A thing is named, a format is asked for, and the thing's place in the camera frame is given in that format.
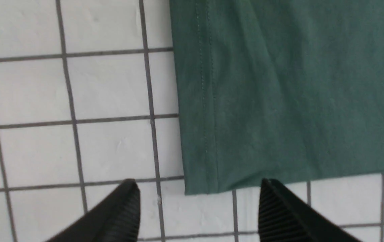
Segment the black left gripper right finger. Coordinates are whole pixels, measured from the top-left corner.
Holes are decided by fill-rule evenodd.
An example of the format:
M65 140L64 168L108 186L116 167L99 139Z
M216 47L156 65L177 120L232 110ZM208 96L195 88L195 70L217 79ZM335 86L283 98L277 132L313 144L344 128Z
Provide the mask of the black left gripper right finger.
M356 242L276 179L264 178L258 210L262 242Z

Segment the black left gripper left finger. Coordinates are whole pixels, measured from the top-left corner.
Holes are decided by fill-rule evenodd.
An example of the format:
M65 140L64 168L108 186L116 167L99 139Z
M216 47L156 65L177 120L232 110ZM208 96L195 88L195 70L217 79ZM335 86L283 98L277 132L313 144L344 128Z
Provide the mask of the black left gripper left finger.
M136 242L139 229L140 189L134 179L126 179L49 242Z

